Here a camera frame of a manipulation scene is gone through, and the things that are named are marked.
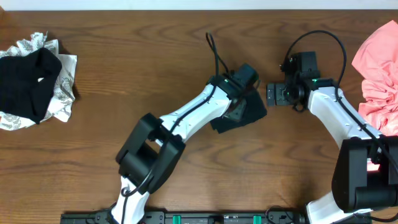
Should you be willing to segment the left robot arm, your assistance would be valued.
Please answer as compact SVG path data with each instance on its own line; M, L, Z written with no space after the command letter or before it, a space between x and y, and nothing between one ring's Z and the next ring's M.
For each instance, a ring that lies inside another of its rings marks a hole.
M205 89L173 113L144 115L116 156L121 191L111 210L115 223L138 223L150 194L173 172L186 141L207 123L218 133L246 125L247 97L258 88L257 75L213 76Z

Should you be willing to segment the black shirt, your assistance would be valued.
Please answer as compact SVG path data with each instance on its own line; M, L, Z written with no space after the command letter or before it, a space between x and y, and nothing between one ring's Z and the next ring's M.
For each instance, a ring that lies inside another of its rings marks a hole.
M215 118L210 121L211 127L217 130L219 134L231 129L240 128L245 125L255 123L267 115L266 107L257 90L254 90L248 96L244 97L246 106L243 109L242 117L239 121L234 121L226 116Z

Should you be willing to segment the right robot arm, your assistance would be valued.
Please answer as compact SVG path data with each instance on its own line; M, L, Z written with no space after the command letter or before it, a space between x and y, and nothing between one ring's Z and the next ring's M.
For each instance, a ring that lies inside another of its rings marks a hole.
M289 55L280 69L285 80L267 86L268 104L309 110L340 150L331 191L307 204L307 223L369 223L372 211L396 207L397 138L367 124L338 83L320 76L314 52Z

